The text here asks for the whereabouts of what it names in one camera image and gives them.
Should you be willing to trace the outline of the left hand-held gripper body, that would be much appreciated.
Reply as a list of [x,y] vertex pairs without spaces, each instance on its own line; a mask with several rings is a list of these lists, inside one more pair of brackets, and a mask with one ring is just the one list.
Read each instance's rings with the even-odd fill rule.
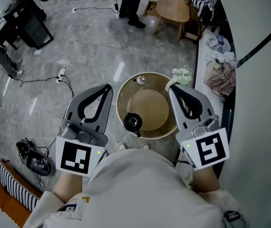
[[103,133],[63,119],[56,138],[56,169],[91,177],[100,161],[108,155],[108,137]]

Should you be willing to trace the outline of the black kettle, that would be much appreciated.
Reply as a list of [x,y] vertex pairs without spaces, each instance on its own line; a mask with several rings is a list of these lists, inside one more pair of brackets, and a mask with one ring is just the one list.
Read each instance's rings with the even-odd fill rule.
[[127,113],[123,120],[123,126],[127,131],[136,134],[137,137],[141,137],[142,119],[138,114]]

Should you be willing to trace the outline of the person's left forearm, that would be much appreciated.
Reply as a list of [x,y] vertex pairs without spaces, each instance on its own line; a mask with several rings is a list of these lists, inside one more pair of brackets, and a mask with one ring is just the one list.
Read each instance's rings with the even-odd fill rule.
[[55,187],[53,188],[53,194],[55,194],[63,203],[67,203],[75,195],[82,192],[83,189],[83,177],[80,175],[61,172]]

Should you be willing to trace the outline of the person's right forearm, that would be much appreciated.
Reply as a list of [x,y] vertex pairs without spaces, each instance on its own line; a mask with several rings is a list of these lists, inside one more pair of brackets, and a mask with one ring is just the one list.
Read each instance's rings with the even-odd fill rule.
[[192,190],[196,193],[207,193],[220,189],[220,184],[213,166],[193,171]]

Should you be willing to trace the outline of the round wooden side table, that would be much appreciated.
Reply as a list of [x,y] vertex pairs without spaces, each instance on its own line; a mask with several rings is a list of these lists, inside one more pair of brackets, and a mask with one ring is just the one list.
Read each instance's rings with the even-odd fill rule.
[[[138,76],[145,76],[145,85],[133,81]],[[169,94],[165,86],[169,77],[156,73],[144,72],[129,78],[120,88],[116,111],[120,122],[127,113],[136,113],[142,119],[140,129],[142,139],[161,139],[172,134],[177,129]]]

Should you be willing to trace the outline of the white low platform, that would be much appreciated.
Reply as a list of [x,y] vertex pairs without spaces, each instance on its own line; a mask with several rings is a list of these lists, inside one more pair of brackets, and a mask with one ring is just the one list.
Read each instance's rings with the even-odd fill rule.
[[211,49],[206,45],[206,40],[212,34],[210,29],[206,29],[198,42],[197,51],[197,64],[196,64],[196,78],[194,78],[195,90],[203,93],[209,99],[214,113],[219,116],[219,123],[221,125],[222,112],[224,104],[219,101],[219,97],[216,96],[211,89],[204,84],[204,76],[206,71],[206,54]]

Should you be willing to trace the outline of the white vase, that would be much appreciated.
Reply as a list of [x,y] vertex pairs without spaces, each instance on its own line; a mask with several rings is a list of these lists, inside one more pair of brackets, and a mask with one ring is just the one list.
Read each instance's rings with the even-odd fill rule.
[[173,79],[173,78],[170,79],[168,81],[168,83],[166,84],[166,86],[165,86],[166,92],[169,92],[170,86],[173,85],[173,84],[180,84],[180,82],[177,79]]

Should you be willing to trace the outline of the white power strip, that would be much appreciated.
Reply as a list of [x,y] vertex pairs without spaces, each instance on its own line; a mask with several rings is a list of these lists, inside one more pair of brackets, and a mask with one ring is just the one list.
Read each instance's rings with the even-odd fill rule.
[[62,68],[62,69],[60,69],[59,74],[56,77],[56,83],[57,84],[60,84],[60,82],[62,81],[64,75],[65,75],[65,69]]

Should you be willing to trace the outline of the small white flower bunch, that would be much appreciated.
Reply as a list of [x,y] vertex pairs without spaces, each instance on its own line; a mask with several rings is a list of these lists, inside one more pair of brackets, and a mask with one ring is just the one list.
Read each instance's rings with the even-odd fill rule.
[[184,184],[186,187],[191,190],[192,184],[193,184],[193,175],[191,172],[188,172],[186,176],[182,177],[182,180],[184,181]]

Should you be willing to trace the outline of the white printed t-shirt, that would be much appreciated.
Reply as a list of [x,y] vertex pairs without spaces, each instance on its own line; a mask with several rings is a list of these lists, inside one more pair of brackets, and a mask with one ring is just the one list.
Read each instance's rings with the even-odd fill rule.
[[[240,219],[225,222],[228,210]],[[163,156],[127,149],[103,159],[67,203],[44,192],[24,228],[249,228],[249,222],[226,190],[196,193]]]

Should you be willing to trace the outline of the black-white striped cushion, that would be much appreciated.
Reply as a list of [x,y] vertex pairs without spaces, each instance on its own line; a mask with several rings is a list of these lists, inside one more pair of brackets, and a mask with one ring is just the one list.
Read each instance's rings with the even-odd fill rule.
[[18,200],[30,212],[34,210],[40,200],[41,194],[1,159],[0,184],[10,196]]

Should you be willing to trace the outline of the black cabinet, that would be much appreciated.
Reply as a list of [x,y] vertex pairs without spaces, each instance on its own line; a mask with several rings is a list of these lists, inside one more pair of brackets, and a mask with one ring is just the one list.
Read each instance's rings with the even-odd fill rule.
[[19,36],[30,48],[41,49],[54,40],[36,11],[25,8],[18,15]]

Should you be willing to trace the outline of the orange sofa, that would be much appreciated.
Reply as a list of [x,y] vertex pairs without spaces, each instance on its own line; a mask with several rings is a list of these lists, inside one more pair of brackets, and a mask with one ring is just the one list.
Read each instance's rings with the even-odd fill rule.
[[16,225],[18,225],[18,227],[20,227],[20,228],[24,226],[26,220],[28,219],[28,217],[32,213],[23,204],[21,204],[18,200],[16,200],[14,197],[10,196],[1,184],[0,184],[0,209],[4,213],[6,213],[8,215],[8,217],[10,217],[11,220],[14,221],[16,223]]

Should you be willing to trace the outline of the black-white striped garment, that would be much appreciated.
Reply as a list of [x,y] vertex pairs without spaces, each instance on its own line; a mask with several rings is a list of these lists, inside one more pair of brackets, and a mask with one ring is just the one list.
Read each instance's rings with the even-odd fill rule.
[[197,9],[198,19],[207,25],[214,20],[214,7],[209,0],[191,0],[194,7]]

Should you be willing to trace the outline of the wooden chair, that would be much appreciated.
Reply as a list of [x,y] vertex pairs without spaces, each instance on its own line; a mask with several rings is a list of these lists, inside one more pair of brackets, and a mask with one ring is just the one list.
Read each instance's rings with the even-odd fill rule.
[[169,20],[179,24],[178,41],[181,40],[185,24],[190,20],[189,6],[185,0],[158,0],[156,5],[158,20],[153,34],[156,34],[161,20]]

